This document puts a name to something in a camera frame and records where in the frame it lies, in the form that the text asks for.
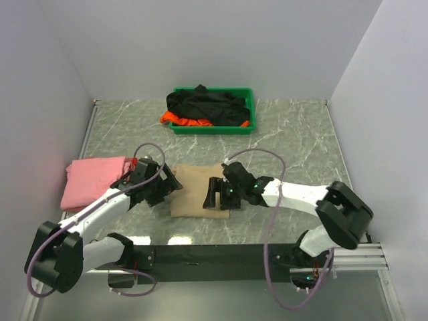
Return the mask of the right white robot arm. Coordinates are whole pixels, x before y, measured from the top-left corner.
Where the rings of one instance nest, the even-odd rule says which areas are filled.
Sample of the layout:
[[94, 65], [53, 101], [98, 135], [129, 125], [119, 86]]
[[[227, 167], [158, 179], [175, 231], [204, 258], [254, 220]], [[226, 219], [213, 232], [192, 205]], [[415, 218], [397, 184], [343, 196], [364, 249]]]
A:
[[204, 209], [240, 209], [241, 202], [262, 207], [283, 207], [311, 214], [321, 224], [299, 236], [284, 252], [269, 254], [273, 263], [308, 268], [333, 247], [356, 249], [372, 221], [373, 212], [341, 181], [311, 186], [254, 177], [241, 163], [223, 165], [222, 177], [209, 179]]

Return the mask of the beige t shirt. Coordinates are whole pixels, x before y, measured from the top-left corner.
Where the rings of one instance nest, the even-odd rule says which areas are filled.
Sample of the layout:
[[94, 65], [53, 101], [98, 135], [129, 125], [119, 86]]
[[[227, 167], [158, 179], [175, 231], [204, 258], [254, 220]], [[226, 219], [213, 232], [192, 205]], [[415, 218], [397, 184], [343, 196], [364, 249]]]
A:
[[222, 176], [222, 166], [193, 166], [178, 164], [172, 169], [175, 178], [183, 186], [171, 194], [171, 217], [196, 217], [204, 219], [229, 219], [230, 210], [204, 209], [209, 179]]

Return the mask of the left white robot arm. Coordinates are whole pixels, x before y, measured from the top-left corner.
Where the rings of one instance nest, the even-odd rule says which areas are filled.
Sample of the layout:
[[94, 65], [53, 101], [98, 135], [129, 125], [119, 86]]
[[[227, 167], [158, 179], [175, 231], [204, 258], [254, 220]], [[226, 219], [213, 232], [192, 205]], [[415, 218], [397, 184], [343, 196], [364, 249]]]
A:
[[110, 233], [96, 241], [96, 234], [135, 205], [146, 202], [153, 207], [182, 187], [166, 164], [138, 159], [134, 169], [112, 183], [85, 209], [59, 223], [46, 221], [39, 226], [24, 267], [27, 285], [36, 279], [52, 291], [65, 293], [82, 274], [103, 265], [113, 264], [120, 269], [137, 267], [131, 239]]

